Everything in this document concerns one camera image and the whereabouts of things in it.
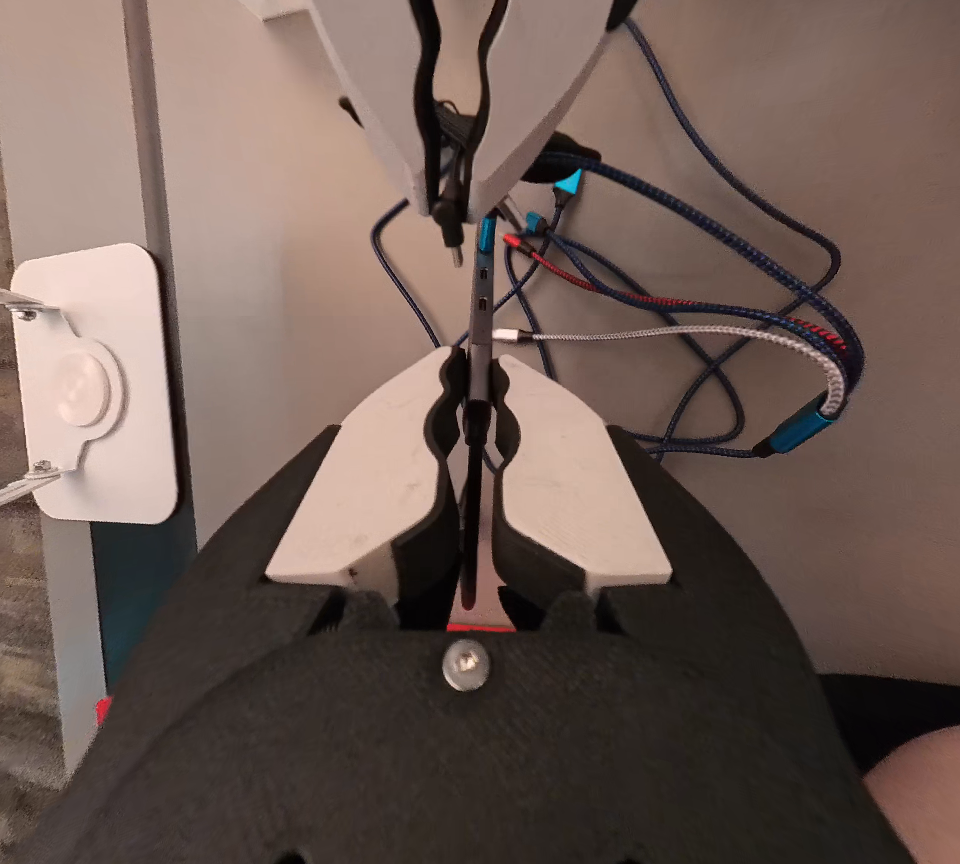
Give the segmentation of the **wooden document stand white base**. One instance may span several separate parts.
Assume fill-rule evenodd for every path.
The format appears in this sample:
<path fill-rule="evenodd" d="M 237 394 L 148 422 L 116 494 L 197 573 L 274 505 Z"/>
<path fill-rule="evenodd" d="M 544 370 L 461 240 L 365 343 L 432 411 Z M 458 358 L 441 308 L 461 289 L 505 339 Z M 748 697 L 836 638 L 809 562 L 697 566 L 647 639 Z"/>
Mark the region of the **wooden document stand white base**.
<path fill-rule="evenodd" d="M 155 259 L 134 244 L 32 259 L 2 306 L 28 458 L 2 505 L 33 497 L 57 521 L 165 522 L 179 479 Z"/>

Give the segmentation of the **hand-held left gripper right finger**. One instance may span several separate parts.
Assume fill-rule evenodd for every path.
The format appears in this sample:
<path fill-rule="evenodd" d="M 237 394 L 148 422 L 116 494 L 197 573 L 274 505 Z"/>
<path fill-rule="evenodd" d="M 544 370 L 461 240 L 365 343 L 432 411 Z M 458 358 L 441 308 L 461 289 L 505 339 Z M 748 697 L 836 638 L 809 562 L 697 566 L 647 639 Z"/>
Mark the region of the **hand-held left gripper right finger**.
<path fill-rule="evenodd" d="M 660 586 L 673 568 L 605 421 L 512 356 L 494 361 L 496 446 L 491 556 L 513 594 L 547 612 L 564 594 L 596 604 Z"/>

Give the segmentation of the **grey usb hub with cable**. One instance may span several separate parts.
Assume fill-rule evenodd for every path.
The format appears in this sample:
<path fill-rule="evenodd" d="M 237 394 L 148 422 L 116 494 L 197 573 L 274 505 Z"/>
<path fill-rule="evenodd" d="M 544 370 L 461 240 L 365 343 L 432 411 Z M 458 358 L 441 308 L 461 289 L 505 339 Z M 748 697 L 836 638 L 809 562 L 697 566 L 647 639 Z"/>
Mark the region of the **grey usb hub with cable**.
<path fill-rule="evenodd" d="M 476 247 L 467 349 L 468 382 L 462 413 L 467 472 L 462 496 L 461 604 L 476 603 L 478 548 L 485 452 L 493 414 L 491 367 L 494 351 L 494 254 Z"/>

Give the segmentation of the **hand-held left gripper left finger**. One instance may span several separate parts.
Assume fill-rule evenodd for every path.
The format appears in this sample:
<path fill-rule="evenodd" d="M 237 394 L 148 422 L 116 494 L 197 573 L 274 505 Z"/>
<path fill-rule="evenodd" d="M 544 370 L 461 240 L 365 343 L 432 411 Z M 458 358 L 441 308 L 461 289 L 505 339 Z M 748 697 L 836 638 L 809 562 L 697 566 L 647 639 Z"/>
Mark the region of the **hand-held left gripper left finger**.
<path fill-rule="evenodd" d="M 266 569 L 284 585 L 380 595 L 398 614 L 449 614 L 460 510 L 460 349 L 440 347 L 342 422 Z"/>

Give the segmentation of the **person's left forearm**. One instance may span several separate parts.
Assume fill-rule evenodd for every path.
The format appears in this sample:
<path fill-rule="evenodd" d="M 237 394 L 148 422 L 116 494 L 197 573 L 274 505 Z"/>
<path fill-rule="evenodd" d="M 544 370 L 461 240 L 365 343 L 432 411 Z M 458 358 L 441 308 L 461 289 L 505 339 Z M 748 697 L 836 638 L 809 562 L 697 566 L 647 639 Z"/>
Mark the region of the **person's left forearm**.
<path fill-rule="evenodd" d="M 959 862 L 958 726 L 896 748 L 864 784 L 916 862 Z"/>

